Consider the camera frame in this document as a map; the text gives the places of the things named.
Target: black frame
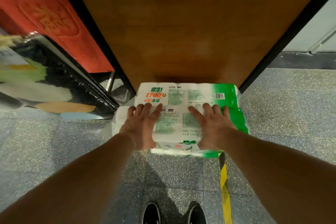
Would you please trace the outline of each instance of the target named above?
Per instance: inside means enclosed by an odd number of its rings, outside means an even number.
[[[267,68],[267,66],[277,57],[277,55],[286,47],[286,45],[300,32],[300,30],[313,18],[313,16],[321,9],[322,6],[328,0],[311,0],[302,12],[298,15],[295,21],[289,26],[282,37],[277,41],[277,43],[271,48],[271,50],[264,56],[264,58],[258,63],[258,65],[253,69],[250,75],[239,87],[241,93],[243,93],[251,83]],[[93,20],[90,12],[87,10],[83,0],[69,0],[74,10],[78,14],[79,18],[82,20],[86,28],[89,30],[90,34],[97,42],[98,46],[105,54],[108,61],[111,63],[115,72],[119,75],[120,79],[124,82],[126,88],[130,91],[132,95],[136,95],[134,88],[129,82],[126,74],[122,70],[119,62],[114,56],[111,48],[105,41],[102,33],[100,32],[98,26]]]

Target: shoe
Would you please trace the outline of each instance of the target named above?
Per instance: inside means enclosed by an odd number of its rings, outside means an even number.
[[[142,224],[161,224],[160,212],[156,204],[149,203],[143,213]]]
[[[187,224],[206,224],[205,214],[202,207],[197,204],[191,208]]]

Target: person's right hand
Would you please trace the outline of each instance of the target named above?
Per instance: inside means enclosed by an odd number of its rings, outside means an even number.
[[[188,110],[195,117],[203,132],[198,147],[201,150],[223,150],[219,149],[219,142],[225,140],[225,135],[228,130],[237,129],[230,119],[229,108],[224,106],[223,114],[218,105],[214,105],[211,108],[208,103],[205,103],[203,104],[203,108],[205,110],[205,116],[194,107],[188,107]]]

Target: brown wooden panel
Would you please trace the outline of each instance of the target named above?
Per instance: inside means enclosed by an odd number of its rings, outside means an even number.
[[[240,86],[310,0],[83,0],[135,90]]]

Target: person's left hand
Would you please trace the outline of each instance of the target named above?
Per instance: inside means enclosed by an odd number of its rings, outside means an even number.
[[[120,128],[119,133],[129,136],[136,150],[153,149],[156,147],[152,133],[154,125],[159,119],[162,104],[159,104],[149,116],[151,107],[150,103],[146,103],[145,105],[139,104],[136,108],[134,106],[128,108],[127,119],[125,124]]]

